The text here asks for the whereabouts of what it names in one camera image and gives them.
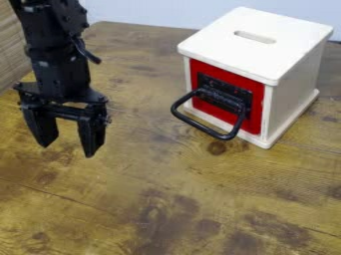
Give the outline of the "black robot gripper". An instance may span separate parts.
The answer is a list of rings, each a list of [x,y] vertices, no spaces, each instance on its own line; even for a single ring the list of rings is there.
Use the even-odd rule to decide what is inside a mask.
[[[25,47],[34,82],[20,82],[20,109],[32,136],[42,147],[57,138],[56,118],[77,121],[85,157],[105,143],[107,98],[91,87],[88,60],[75,46]]]

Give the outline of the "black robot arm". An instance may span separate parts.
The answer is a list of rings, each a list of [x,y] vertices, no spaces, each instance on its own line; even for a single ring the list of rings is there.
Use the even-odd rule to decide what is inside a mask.
[[[14,90],[20,110],[37,144],[46,147],[58,137],[57,120],[77,123],[84,155],[91,157],[105,142],[109,120],[107,97],[91,88],[89,63],[101,59],[85,48],[89,27],[79,0],[9,0],[21,23],[25,55],[36,80]]]

